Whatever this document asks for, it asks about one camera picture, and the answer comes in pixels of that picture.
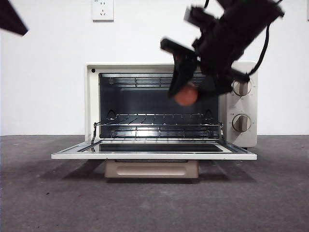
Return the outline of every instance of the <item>control panel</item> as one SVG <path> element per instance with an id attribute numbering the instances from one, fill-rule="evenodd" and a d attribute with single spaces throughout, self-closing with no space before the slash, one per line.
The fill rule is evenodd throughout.
<path id="1" fill-rule="evenodd" d="M 249 72 L 255 62 L 244 62 L 233 68 Z M 253 147 L 257 142 L 257 72 L 250 76 L 250 82 L 233 83 L 233 91 L 222 96 L 220 108 L 224 118 L 225 139 L 240 147 Z"/>

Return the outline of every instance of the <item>black cable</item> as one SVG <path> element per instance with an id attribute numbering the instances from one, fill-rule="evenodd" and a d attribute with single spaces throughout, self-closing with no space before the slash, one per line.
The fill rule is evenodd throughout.
<path id="1" fill-rule="evenodd" d="M 256 64 L 256 66 L 248 73 L 248 75 L 252 75 L 253 73 L 255 73 L 257 71 L 257 69 L 260 67 L 260 65 L 263 61 L 265 52 L 267 50 L 268 42 L 269 42 L 269 26 L 270 26 L 270 24 L 268 24 L 267 28 L 266 28 L 266 38 L 265 38 L 265 42 L 264 42 L 264 46 L 263 46 L 260 58 L 259 58 L 259 60 Z"/>
<path id="2" fill-rule="evenodd" d="M 207 8 L 208 3 L 209 3 L 209 0 L 206 0 L 205 5 L 204 5 L 204 8 Z"/>

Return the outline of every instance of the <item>toaster oven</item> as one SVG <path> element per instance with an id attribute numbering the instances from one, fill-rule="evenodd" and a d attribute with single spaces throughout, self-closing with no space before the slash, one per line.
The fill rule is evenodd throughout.
<path id="1" fill-rule="evenodd" d="M 186 107 L 167 97 L 172 73 L 166 63 L 86 64 L 85 141 L 52 159 L 103 159 L 106 177 L 142 178 L 197 178 L 199 160 L 256 160 L 246 148 L 257 139 L 257 73 Z M 192 81 L 204 78 L 196 72 Z"/>

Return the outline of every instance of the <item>orange ball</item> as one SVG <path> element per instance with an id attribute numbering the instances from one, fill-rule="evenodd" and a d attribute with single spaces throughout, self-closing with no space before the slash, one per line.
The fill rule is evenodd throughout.
<path id="1" fill-rule="evenodd" d="M 175 101 L 182 106 L 189 106 L 197 100 L 197 89 L 192 82 L 188 82 L 175 96 Z"/>

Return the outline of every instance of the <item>white wall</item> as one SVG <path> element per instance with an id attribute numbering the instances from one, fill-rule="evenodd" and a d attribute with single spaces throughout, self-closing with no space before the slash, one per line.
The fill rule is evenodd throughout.
<path id="1" fill-rule="evenodd" d="M 203 0 L 114 0 L 115 21 L 93 23 L 91 0 L 11 0 L 30 31 L 1 31 L 1 134 L 83 134 L 84 64 L 172 62 L 163 36 L 190 46 L 198 28 L 183 22 Z M 259 70 L 258 133 L 309 134 L 309 22 L 306 0 L 284 0 Z M 222 13 L 215 0 L 209 11 Z M 257 60 L 264 33 L 242 60 Z"/>

